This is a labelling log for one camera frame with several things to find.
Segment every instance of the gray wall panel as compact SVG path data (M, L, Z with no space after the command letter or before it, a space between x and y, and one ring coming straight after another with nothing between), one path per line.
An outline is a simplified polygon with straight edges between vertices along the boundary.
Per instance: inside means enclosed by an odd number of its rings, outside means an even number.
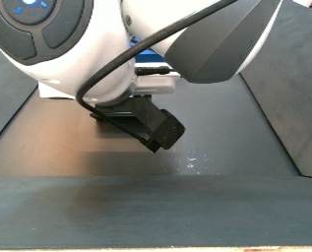
M0 52L0 132L37 85L37 82L15 68Z
M272 35L243 73L304 175L312 176L312 10L284 1Z

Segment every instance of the wooden edge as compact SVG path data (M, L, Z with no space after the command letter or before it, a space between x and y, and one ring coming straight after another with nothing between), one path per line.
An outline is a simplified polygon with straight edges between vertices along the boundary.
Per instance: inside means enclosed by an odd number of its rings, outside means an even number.
M14 252L15 250L0 250L0 252ZM120 248L120 249L33 249L22 250L17 249L17 252L198 252L198 251L212 251L212 252L292 252L292 251L312 251L312 247L170 247L170 248Z

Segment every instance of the white robot body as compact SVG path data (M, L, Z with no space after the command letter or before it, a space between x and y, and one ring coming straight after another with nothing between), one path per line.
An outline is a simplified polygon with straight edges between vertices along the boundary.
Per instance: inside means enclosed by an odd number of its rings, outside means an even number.
M129 49L129 36L120 14L120 0L95 0L89 27L74 47L58 58L25 65L6 57L41 83L75 96L82 84L97 71ZM87 92L95 104L120 103L133 90L134 61L117 68Z
M145 38L181 18L217 2L220 0L122 1L122 16L125 18L130 16L132 20L130 26L126 26L128 31L140 38ZM182 32L177 32L152 47L162 56Z
M160 29L170 25L174 21L192 15L217 2L220 1L122 1L122 16L129 19L129 23L125 23L128 31L144 39ZM153 46L153 49L165 57L166 61L174 66L176 70L180 73L184 73L184 78L186 78L190 82L213 83L227 81L249 65L267 41L281 5L281 0L275 0L272 4L268 2L269 1L260 0L239 1L225 8L225 10L221 11L221 14L216 13L216 15L212 15L210 23L208 23L202 28L196 29L196 31L190 31L188 34L185 34L186 30L182 30ZM260 36L252 36L247 33L251 30L248 21L252 20L253 23L260 22L260 14L265 13L265 11L269 12L269 19L264 19L261 26L256 27L256 32L260 33ZM237 31L243 31L244 28L247 32L243 32L244 35L241 35ZM218 40L218 44L214 44L213 51L208 51L208 43L202 43L206 39L210 41ZM239 43L232 43L231 40L239 40ZM248 41L255 41L256 43L248 45ZM205 64L208 57L205 57L205 55L209 53L212 57L212 54L217 54L217 50L220 51L220 48L224 50L224 56L214 56L214 66L209 67L209 70L205 69L204 73L206 71L213 71L214 73L223 72L223 76L212 78L209 74L208 78L198 80L196 77L190 78L190 75L194 73L185 75L185 73L190 72L190 69L196 66L198 66L198 68L208 67L208 64ZM241 61L239 61L236 63L237 65L231 69L228 67L228 62L233 62L233 59L239 59L240 57ZM184 66L184 64L177 64L181 61L193 61L196 63L188 63Z

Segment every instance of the white casing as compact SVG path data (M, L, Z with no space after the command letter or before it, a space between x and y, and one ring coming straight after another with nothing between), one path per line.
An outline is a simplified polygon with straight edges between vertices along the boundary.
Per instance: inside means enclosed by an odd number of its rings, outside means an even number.
M25 66L7 58L41 83L75 96L95 72L129 49L129 37L121 18L121 0L94 0L94 11L86 32L71 50L59 58ZM93 103L116 100L133 89L134 61L116 69L86 94Z
M137 35L141 39L146 38L150 34L157 32L160 29L165 28L173 22L186 17L188 15L196 13L201 9L206 8L212 4L220 2L218 0L157 0L157 1L146 1L146 0L125 0L122 1L122 14L130 15L132 17L132 25L128 27L128 31ZM273 13L269 24L263 32L261 38L256 46L253 47L252 52L247 60L244 61L241 67L236 71L235 75L237 75L245 67L249 65L255 57L257 56L268 35L272 31L276 15L279 13L279 9L281 6L283 0L280 0L279 7ZM177 32L172 35L166 40L161 41L158 44L153 46L153 49L165 56L172 44L180 37L185 30Z

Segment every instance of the black cable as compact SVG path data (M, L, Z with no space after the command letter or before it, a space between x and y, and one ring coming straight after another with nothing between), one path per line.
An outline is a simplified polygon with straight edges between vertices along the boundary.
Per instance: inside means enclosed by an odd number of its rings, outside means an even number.
M103 114L94 106L91 106L83 99L87 91L105 79L105 77L132 58L134 58L144 50L150 48L154 44L165 40L169 36L174 33L180 32L186 27L192 26L194 23L201 21L204 18L210 16L217 11L223 10L227 6L237 2L239 0L221 0L216 4L210 5L201 11L193 13L192 15L186 16L164 29L157 31L149 37L146 37L141 42L138 42L133 47L129 48L86 81L82 85L75 99L78 103L94 114L97 114L103 120L110 122L114 126L120 128L125 133L128 133L132 137L134 137L142 144L145 144L146 140L136 135L133 132L128 131L118 123Z

